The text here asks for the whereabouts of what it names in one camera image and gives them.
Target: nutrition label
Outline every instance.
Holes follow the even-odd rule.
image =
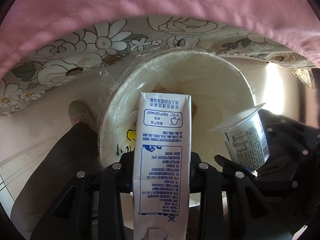
[[[142,215],[179,214],[182,146],[142,145],[140,208]]]

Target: peeled cup lid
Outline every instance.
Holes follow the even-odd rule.
[[[266,103],[260,104],[258,106],[250,107],[246,110],[243,110],[225,121],[223,121],[221,124],[219,124],[216,127],[212,127],[208,131],[220,131],[220,130],[232,130],[239,125],[241,125],[243,122],[251,118],[255,113],[257,113]]]

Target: plastic bag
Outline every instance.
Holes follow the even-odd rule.
[[[251,89],[242,73],[202,49],[153,49],[129,55],[101,74],[98,130],[100,162],[104,167],[134,149],[141,92],[163,90],[191,95],[196,108],[192,151],[218,170],[221,168],[214,156],[229,158],[228,150],[219,132],[207,130],[254,106]]]

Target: floral fabric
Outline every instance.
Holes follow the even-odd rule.
[[[266,37],[221,22],[151,16],[98,23],[24,57],[0,81],[0,117],[84,74],[152,47],[207,49],[221,57],[255,58],[292,69],[312,68],[305,57]]]

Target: pink fabric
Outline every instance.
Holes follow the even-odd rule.
[[[101,21],[151,14],[237,25],[320,67],[320,23],[306,0],[16,0],[0,26],[0,77],[59,36]]]

